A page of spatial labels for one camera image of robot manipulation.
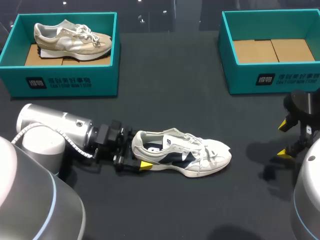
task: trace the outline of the metal cylinder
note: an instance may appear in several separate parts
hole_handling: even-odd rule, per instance
[[[23,136],[22,150],[56,176],[61,168],[65,147],[65,139],[46,126],[31,128]]]
[[[0,239],[81,240],[86,212],[77,193],[0,137]]]
[[[19,114],[16,131],[19,133],[32,123],[42,123],[59,128],[83,150],[88,145],[90,134],[93,131],[90,119],[35,104],[27,104]]]

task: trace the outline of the shoelace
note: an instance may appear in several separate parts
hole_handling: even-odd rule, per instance
[[[209,146],[207,144],[204,143],[204,140],[200,137],[196,137],[193,136],[190,133],[186,133],[185,134],[186,138],[189,139],[188,143],[192,144],[192,143],[197,143],[199,145],[199,149],[195,149],[194,151],[197,151],[198,153],[198,157],[195,158],[195,163],[199,163],[199,169],[197,172],[197,175],[199,175],[201,168],[203,167],[203,160],[204,160],[204,156],[201,154],[203,153],[203,149],[206,153],[206,155],[208,156],[208,160],[212,163],[211,158],[213,158],[213,160],[215,160],[215,157],[218,155],[217,153],[215,153],[212,149],[209,148]]]
[[[93,44],[98,44],[99,43],[99,37],[91,32],[91,29],[88,28],[87,25],[79,25],[76,30],[75,34],[73,36],[81,36],[84,37],[86,40],[90,37]]]

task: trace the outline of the shoe sole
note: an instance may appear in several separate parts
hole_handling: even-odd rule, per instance
[[[200,171],[199,174],[197,171],[190,171],[190,170],[186,170],[184,168],[178,167],[178,166],[174,166],[174,165],[165,165],[165,164],[156,164],[155,162],[150,162],[148,161],[148,163],[153,164],[152,168],[149,169],[150,171],[161,171],[161,170],[166,170],[166,169],[172,169],[172,170],[176,170],[180,173],[182,173],[183,175],[185,175],[188,178],[201,178],[210,174],[214,174],[216,172],[219,172],[220,170],[224,169],[229,163],[230,160],[223,166],[210,170],[210,171]]]
[[[82,55],[77,54],[70,51],[62,51],[62,50],[47,50],[47,49],[38,49],[38,53],[42,59],[59,59],[59,58],[73,58],[78,61],[93,61],[100,59],[107,55],[110,52],[111,48],[109,48],[106,51],[96,53],[96,54],[90,54],[90,55]]]

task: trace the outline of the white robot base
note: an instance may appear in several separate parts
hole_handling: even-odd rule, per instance
[[[86,212],[76,192],[0,137],[1,239],[81,240]]]
[[[320,239],[320,139],[304,157],[293,193],[290,221],[297,240]]]

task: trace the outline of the black logo on box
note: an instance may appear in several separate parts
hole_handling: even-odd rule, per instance
[[[276,74],[274,73],[263,73],[259,74],[258,79],[256,80],[255,85],[257,86],[265,86],[271,85],[275,79]]]
[[[45,81],[42,77],[26,77],[25,80],[31,89],[47,89]]]

